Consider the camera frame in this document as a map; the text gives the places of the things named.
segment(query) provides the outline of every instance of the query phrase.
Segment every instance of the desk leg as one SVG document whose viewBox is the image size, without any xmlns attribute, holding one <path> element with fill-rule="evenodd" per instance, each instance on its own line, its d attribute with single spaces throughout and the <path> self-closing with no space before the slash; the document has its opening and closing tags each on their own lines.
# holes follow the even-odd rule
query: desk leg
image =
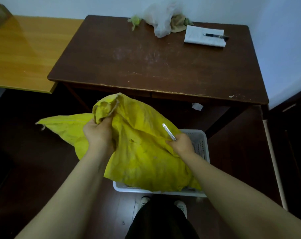
<svg viewBox="0 0 301 239">
<path fill-rule="evenodd" d="M 228 123 L 230 123 L 233 119 L 239 116 L 247 108 L 248 106 L 230 107 L 228 111 L 225 112 L 225 114 L 223 114 L 214 124 L 211 125 L 210 128 L 206 130 L 205 133 L 207 139 L 211 138 L 219 130 L 224 128 Z"/>
<path fill-rule="evenodd" d="M 81 99 L 81 97 L 75 93 L 75 91 L 72 89 L 72 87 L 68 84 L 68 83 L 63 83 L 65 85 L 65 87 L 69 90 L 69 92 L 75 97 L 75 99 L 77 99 L 80 104 L 84 107 L 84 109 L 86 111 L 88 111 L 89 113 L 92 112 L 92 109 L 90 109 L 87 104 L 85 104 L 85 102 Z"/>
</svg>

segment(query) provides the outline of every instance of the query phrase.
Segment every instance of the paper notepad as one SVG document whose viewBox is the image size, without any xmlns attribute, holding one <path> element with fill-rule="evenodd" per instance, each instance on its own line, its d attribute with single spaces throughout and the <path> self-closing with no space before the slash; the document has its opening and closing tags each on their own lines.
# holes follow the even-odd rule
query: paper notepad
<svg viewBox="0 0 301 239">
<path fill-rule="evenodd" d="M 205 33 L 224 35 L 224 31 L 221 29 L 201 28 L 201 27 L 188 25 L 186 29 L 184 42 L 192 43 L 192 44 L 217 46 L 217 47 L 226 46 L 226 42 L 224 39 L 207 37 L 204 35 Z"/>
</svg>

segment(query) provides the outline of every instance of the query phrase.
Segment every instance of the sneaker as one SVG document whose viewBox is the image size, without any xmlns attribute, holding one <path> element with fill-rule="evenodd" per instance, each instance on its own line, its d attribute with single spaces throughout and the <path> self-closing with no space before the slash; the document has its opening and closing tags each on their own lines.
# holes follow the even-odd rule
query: sneaker
<svg viewBox="0 0 301 239">
<path fill-rule="evenodd" d="M 151 199 L 148 196 L 143 196 L 141 198 L 141 201 L 139 202 L 138 210 L 140 210 L 144 205 L 146 205 L 147 202 L 149 202 Z"/>
<path fill-rule="evenodd" d="M 177 200 L 175 201 L 174 205 L 176 205 L 181 211 L 184 213 L 185 217 L 187 218 L 187 208 L 184 202 Z"/>
</svg>

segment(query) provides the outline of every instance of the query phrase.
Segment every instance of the wooden desk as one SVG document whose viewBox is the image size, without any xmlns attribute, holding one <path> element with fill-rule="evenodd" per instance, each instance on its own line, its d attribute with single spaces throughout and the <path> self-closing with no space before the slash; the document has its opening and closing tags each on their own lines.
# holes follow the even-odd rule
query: wooden desk
<svg viewBox="0 0 301 239">
<path fill-rule="evenodd" d="M 224 29 L 230 39 L 219 48 L 184 43 L 185 32 L 159 39 L 144 22 L 133 32 L 130 25 L 126 18 L 87 16 L 48 79 L 66 84 L 83 105 L 73 87 L 231 106 L 208 137 L 248 105 L 268 104 L 247 26 L 195 23 Z"/>
<path fill-rule="evenodd" d="M 52 93 L 48 73 L 83 20 L 13 16 L 0 27 L 0 87 Z"/>
</svg>

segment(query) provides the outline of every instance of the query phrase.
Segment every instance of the dark floor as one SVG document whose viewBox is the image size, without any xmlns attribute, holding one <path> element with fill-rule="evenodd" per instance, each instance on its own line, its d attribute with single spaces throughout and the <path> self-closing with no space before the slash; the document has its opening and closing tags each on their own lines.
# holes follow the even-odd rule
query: dark floor
<svg viewBox="0 0 301 239">
<path fill-rule="evenodd" d="M 81 92 L 89 104 L 105 96 Z M 196 111 L 187 102 L 138 98 L 178 128 L 206 130 L 225 107 Z M 44 117 L 84 112 L 63 86 L 50 94 L 7 90 L 0 99 L 0 161 L 13 168 L 0 189 L 0 238 L 13 238 L 41 210 L 72 171 L 74 148 L 35 123 Z M 281 204 L 260 108 L 251 107 L 208 140 L 210 161 Z M 119 193 L 103 179 L 86 238 L 124 238 L 143 194 Z M 236 238 L 208 199 L 180 199 L 200 238 Z"/>
</svg>

